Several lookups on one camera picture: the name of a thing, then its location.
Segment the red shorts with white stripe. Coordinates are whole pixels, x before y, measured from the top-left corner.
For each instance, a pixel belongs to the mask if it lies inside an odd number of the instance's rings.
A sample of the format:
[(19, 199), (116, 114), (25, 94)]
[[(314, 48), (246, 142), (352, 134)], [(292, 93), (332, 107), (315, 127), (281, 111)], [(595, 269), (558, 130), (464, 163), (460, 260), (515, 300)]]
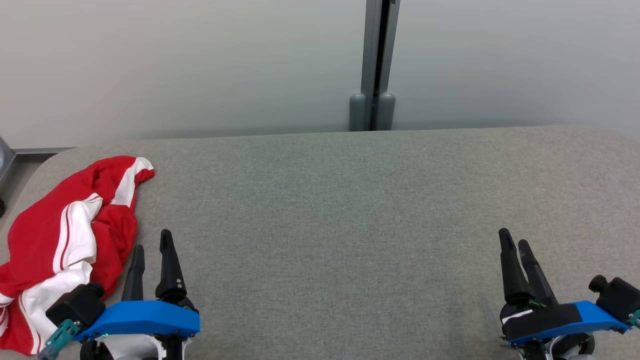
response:
[(0, 305), (80, 262), (89, 264), (90, 280), (110, 296), (137, 234), (137, 186), (153, 176), (153, 165), (143, 157), (101, 159), (21, 212), (7, 233)]

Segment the red shirt with white sleeves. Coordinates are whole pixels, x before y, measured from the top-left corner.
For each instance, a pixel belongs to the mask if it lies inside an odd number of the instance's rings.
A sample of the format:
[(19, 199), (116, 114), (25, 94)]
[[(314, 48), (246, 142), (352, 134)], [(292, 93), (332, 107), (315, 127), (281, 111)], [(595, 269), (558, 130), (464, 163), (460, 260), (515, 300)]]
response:
[(0, 264), (0, 351), (39, 353), (57, 326), (46, 310), (90, 281), (98, 245), (92, 221), (102, 207), (84, 200), (41, 199), (14, 219), (8, 260)]

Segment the grey cylindrical post foot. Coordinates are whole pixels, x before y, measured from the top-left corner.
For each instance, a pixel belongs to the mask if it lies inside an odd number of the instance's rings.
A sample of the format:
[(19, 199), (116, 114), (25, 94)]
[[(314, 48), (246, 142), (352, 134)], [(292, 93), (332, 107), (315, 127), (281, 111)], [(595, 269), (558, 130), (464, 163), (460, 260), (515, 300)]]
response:
[(355, 93), (349, 98), (349, 131), (367, 130), (367, 98), (363, 93)]
[(384, 92), (377, 98), (375, 105), (375, 132), (387, 132), (393, 129), (396, 96), (391, 92)]

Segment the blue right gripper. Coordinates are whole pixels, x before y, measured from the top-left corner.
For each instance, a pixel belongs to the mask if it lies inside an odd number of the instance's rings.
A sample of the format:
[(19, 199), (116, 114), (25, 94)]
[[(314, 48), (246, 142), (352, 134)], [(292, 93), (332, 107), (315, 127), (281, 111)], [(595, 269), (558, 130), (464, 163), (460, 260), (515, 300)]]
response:
[(624, 334), (631, 329), (592, 301), (558, 304), (528, 241), (519, 240), (517, 249), (507, 228), (501, 228), (498, 236), (505, 302), (525, 306), (533, 300), (534, 293), (537, 303), (544, 305), (502, 319), (502, 338), (521, 360), (569, 360), (580, 354), (582, 344), (594, 333)]

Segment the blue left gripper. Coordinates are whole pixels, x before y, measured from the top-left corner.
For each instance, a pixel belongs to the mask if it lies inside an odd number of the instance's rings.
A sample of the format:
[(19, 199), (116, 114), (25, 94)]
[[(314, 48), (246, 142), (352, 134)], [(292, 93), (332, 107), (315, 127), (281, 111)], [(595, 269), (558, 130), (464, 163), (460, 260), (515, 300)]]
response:
[(81, 332), (80, 360), (185, 360), (186, 347), (201, 332), (201, 317), (176, 305), (187, 296), (182, 266), (170, 230), (160, 233), (162, 257), (158, 300), (144, 300), (144, 246), (132, 250), (122, 301), (108, 307)]

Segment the grey metal partition post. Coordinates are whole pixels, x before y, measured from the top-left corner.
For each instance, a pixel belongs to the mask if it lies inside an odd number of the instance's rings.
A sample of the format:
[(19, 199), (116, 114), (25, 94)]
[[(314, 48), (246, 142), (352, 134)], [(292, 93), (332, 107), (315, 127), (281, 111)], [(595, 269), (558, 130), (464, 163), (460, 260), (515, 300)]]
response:
[(390, 92), (401, 0), (366, 0), (361, 85), (358, 93), (366, 96), (366, 132), (374, 132), (378, 96)]

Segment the grey metal floor rail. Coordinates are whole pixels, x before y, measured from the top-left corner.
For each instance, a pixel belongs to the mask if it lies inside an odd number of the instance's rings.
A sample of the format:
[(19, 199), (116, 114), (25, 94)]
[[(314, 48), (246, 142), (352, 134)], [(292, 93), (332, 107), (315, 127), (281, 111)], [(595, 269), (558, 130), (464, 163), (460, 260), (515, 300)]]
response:
[(75, 146), (39, 147), (39, 148), (12, 148), (7, 141), (0, 136), (0, 185), (2, 185), (18, 161), (23, 158), (50, 158), (62, 152), (75, 149)]

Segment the grey fabric sofa seat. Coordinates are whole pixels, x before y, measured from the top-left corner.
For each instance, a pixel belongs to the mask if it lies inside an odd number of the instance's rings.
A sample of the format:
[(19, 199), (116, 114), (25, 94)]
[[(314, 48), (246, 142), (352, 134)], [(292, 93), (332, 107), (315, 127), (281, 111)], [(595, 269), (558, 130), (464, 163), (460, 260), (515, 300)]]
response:
[(640, 140), (583, 127), (109, 142), (59, 153), (18, 214), (103, 158), (144, 157), (144, 294), (173, 233), (201, 332), (187, 360), (518, 360), (501, 339), (498, 231), (528, 240), (557, 299), (640, 288)]

